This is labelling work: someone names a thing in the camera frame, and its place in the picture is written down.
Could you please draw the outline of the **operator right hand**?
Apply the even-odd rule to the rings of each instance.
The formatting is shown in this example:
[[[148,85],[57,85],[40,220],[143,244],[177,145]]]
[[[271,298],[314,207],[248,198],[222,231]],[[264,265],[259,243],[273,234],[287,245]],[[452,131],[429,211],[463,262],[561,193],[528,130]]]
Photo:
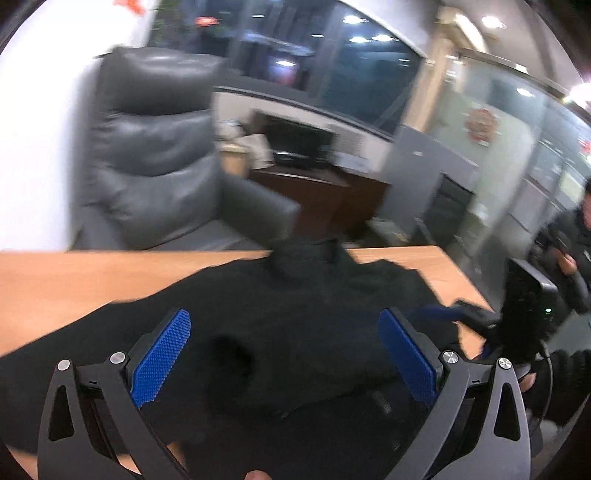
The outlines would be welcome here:
[[[536,378],[537,378],[536,372],[530,372],[530,373],[526,374],[525,376],[523,376],[519,380],[521,392],[526,392],[529,389],[531,389],[536,382]]]

